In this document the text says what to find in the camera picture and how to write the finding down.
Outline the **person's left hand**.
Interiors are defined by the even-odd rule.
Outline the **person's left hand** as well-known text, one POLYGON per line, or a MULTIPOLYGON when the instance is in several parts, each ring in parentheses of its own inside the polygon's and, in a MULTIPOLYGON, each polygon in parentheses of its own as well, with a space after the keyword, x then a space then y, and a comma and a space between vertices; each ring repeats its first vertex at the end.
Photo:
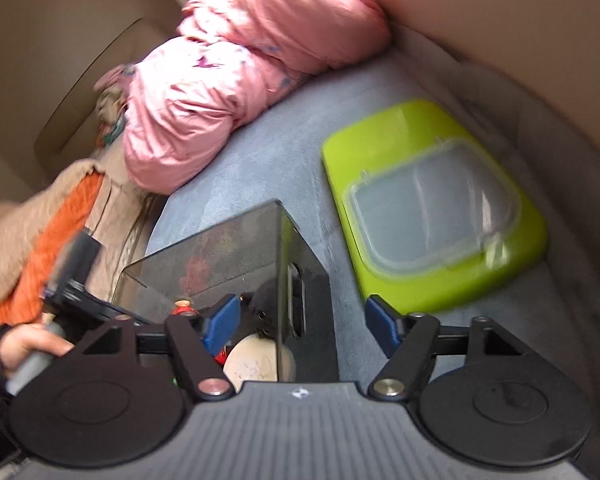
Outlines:
POLYGON ((31 352, 64 356, 73 344, 53 334, 43 324, 22 324, 11 328, 0 340, 0 362, 4 374, 12 376, 31 352))

